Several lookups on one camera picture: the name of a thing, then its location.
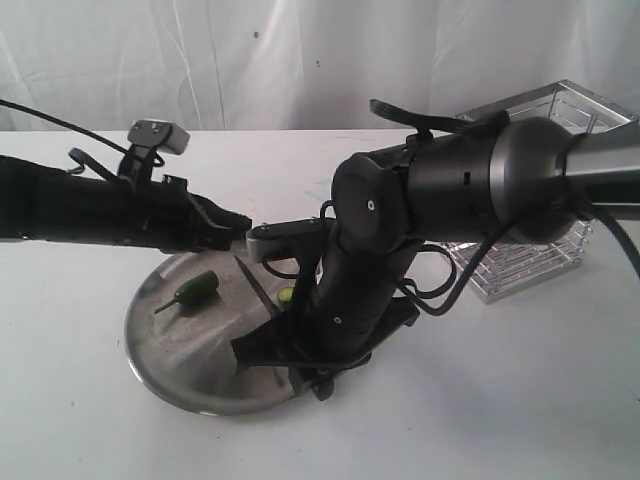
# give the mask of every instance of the stainless steel plate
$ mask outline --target stainless steel plate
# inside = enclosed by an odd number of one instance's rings
[[[234,247],[233,253],[248,262],[244,246]],[[294,397],[286,368],[254,367],[236,375],[230,340],[263,324],[269,314],[233,253],[171,257],[147,277],[129,307],[125,341],[131,367],[153,393],[184,410],[237,415]],[[289,263],[285,267],[295,271],[295,262]],[[278,267],[287,271],[282,264]],[[217,298],[199,308],[174,305],[153,314],[181,284],[209,269],[220,279]],[[293,284],[271,276],[262,266],[250,269],[274,300]]]

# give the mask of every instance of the metal wire basket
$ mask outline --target metal wire basket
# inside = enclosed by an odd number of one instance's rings
[[[633,125],[638,116],[569,80],[506,98],[458,115],[476,120],[486,113],[506,110],[512,120],[545,116],[571,133],[595,133]],[[591,233],[586,222],[576,222],[560,240],[548,245],[495,245],[476,268],[471,286],[491,303],[578,267]],[[456,265],[463,269],[478,246],[447,243]]]

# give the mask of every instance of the white table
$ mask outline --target white table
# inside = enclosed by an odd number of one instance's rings
[[[283,221],[317,214],[352,152],[405,134],[195,133],[164,171],[256,223]],[[120,158],[73,133],[0,134],[2,154],[59,167],[73,146],[112,169]],[[129,369],[125,312],[164,258],[0,245],[0,478],[640,478],[640,284],[604,227],[583,267],[491,306],[466,291],[329,401],[236,418],[172,407]],[[446,266],[419,258],[412,270],[426,287]]]

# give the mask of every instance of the white curtain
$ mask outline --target white curtain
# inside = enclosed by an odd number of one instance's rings
[[[87,128],[389,127],[569,78],[640,110],[638,0],[4,0],[0,98]],[[54,128],[0,110],[0,130]]]

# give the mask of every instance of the green vegetable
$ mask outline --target green vegetable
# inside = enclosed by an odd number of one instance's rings
[[[160,313],[176,303],[184,306],[201,303],[203,300],[211,297],[219,285],[220,280],[216,273],[213,270],[207,270],[180,285],[176,293],[173,294],[173,298],[157,308],[153,313]]]
[[[284,287],[278,292],[278,305],[283,310],[288,310],[291,306],[291,299],[293,298],[293,287]]]

